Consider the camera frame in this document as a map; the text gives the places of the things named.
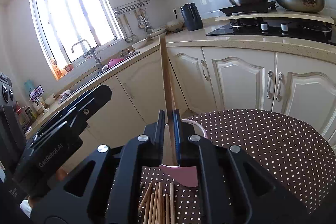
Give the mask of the wooden chopstick six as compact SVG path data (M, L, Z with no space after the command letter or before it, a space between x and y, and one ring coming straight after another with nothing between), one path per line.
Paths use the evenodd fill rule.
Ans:
M158 198L157 198L157 219L156 219L156 223L157 224L161 224L161 214L162 214L162 209L161 209L161 202L162 199L162 183L159 182L159 187L158 187Z

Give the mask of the brown polka dot tablecloth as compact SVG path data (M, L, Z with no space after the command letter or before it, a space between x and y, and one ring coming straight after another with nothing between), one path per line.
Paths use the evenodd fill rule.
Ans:
M236 110L229 128L259 146L224 147L196 135L174 112L178 163L197 169L181 190L177 223L335 223L335 155L308 124L277 113Z

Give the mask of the black gas stove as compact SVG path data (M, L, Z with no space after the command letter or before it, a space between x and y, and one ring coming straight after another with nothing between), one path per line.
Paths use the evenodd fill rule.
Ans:
M334 45L332 24L304 19L248 18L231 20L207 36L259 35L311 40Z

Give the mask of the phone on stand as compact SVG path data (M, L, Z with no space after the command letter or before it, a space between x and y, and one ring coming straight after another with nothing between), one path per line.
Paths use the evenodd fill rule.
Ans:
M42 88L41 85L39 85L38 87L36 87L34 90L32 90L29 94L30 96L30 100L32 100L33 102L35 102L37 99L39 99L39 97L44 93L44 90Z

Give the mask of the wooden chopstick seven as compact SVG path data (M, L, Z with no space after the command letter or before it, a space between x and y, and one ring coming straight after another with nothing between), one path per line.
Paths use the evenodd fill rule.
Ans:
M169 195L165 194L165 224L170 223L170 211L169 211Z

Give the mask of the dark blue kettle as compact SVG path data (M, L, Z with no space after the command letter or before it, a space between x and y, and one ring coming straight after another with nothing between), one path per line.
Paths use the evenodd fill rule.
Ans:
M187 3L181 6L180 10L188 31L203 28L203 22L195 3Z

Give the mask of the wooden chopstick one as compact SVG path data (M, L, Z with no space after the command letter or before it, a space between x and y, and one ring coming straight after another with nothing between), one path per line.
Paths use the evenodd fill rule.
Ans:
M162 65L162 77L163 77L163 90L165 95L165 105L167 113L167 121L169 125L169 139L170 139L170 152L171 161L173 165L177 165L177 153L175 148L175 135L174 135L174 120L173 120L173 110L171 104L171 91L170 91L170 71L169 71L169 57L167 54L166 39L159 39L160 54L161 54L161 65Z

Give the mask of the beige board under pots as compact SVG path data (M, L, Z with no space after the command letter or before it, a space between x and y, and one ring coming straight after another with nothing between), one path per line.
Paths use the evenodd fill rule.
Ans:
M317 22L335 24L335 21L330 16L320 14L309 14L294 11L284 12L264 12L264 13L252 13L252 14L239 14L232 16L219 16L215 18L215 21L235 20L235 19L248 19L248 18L286 18L286 19L304 19L313 20Z

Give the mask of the red bowl in sink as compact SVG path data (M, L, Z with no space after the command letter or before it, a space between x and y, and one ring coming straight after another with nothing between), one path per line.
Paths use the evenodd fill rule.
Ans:
M115 65L119 64L120 62L124 61L125 59L122 58L115 58L115 59L110 59L108 63L108 69L114 67Z

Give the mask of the kitchen window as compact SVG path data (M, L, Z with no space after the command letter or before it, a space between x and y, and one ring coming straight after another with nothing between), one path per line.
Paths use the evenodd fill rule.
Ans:
M90 58L88 44L104 50L125 36L108 0L30 0L39 44L56 80Z

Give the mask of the white bowl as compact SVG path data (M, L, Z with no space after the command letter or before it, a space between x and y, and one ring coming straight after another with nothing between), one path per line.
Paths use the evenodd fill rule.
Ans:
M140 40L139 42L136 42L132 45L132 47L135 49L135 50L139 50L140 48L143 48L144 46L146 46L148 42L148 39L145 38L145 39L142 39Z

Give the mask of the wooden chopstick five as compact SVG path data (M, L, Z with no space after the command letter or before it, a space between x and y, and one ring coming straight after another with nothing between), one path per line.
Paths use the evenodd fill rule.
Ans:
M156 184L155 193L154 193L154 202L153 202L153 211L152 211L151 224L156 224L158 192L159 192L159 184Z

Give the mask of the pink paper cup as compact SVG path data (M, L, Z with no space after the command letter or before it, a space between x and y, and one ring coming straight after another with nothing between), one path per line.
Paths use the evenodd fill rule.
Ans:
M183 119L182 121L191 124L197 135L200 135L206 139L208 138L205 128L198 122L191 119ZM178 184L190 188L197 187L197 168L195 166L173 166L171 161L169 161L169 157L169 151L163 150L162 165L159 166L161 171L173 178Z

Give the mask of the black induction cooker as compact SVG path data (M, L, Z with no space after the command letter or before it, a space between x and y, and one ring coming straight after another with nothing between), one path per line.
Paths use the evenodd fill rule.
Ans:
M241 6L232 6L222 8L220 9L220 11L224 13L226 16L232 16L232 14L236 13L248 14L253 12L267 12L269 9L276 10L276 1L252 3L249 5L241 5Z

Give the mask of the steel kitchen sink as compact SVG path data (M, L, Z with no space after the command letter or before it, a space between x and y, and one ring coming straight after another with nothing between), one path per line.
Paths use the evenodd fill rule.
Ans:
M139 53L139 51L136 51L134 48L130 49L127 48L125 50L122 50L119 56L114 56L112 59L115 58L124 58L126 61L127 59L131 58L134 55L137 55ZM84 76L81 76L78 80L76 80L72 85L64 88L62 90L61 93L59 93L56 97L56 102L58 103L58 105L60 105L62 102L64 102L67 98L69 98L74 92L76 92L77 90L81 89L84 85L86 85L87 83L93 81L95 78L99 77L101 74L106 73L109 69L108 69L108 63L110 60L108 61L104 61L103 62L103 69L102 69L102 73L100 73L99 69L95 69L94 71L92 71L91 73L85 73Z

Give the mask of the wall utensil rack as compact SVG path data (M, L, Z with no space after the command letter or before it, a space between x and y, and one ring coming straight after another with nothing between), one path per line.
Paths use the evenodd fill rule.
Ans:
M137 42L140 31L145 36L151 32L152 25L146 12L149 4L150 0L136 0L112 9L126 43Z

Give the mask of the lower cream cabinets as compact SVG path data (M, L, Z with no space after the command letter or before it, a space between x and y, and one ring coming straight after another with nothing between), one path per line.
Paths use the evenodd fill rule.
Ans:
M335 65L285 53L215 47L168 49L175 103L184 113L263 109L310 124L335 145ZM112 99L88 122L72 170L100 144L118 147L165 108L161 55L141 58L102 83Z

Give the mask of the stacked white dishes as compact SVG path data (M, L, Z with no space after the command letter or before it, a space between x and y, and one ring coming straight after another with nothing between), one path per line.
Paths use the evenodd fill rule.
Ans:
M167 31L169 32L175 32L176 30L182 29L184 25L184 21L180 19L175 19L167 22L163 27L151 29L151 33L147 36L150 38L153 38L155 36L161 35Z

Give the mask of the wooden chopstick four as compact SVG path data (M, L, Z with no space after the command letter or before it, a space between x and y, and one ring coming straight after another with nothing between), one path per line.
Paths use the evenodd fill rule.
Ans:
M153 205L154 204L154 193L151 194L150 196L150 203L149 203L149 213L148 213L148 220L147 224L152 223L152 218L153 218Z

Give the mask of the wooden chopstick three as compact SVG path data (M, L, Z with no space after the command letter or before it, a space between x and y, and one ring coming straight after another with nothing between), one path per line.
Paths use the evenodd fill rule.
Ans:
M145 206L145 203L147 202L148 198L151 195L151 189L153 187L153 181L151 180L147 186L147 190L145 194L143 195L143 198L138 206L138 214L141 214L142 207Z

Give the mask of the chrome sink faucet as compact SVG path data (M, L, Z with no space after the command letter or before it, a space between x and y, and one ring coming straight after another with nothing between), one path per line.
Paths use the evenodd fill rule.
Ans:
M96 50L91 47L91 45L88 43L88 41L86 39L82 39L79 42L73 44L72 47L71 47L72 53L75 53L74 47L76 45L78 45L78 44L84 45L85 43L88 44L89 50L84 52L83 57L88 57L89 55L92 55L94 57L95 62L96 62L96 67L99 69L100 73L102 73L103 65L101 63L101 57L96 56L96 54L95 54Z

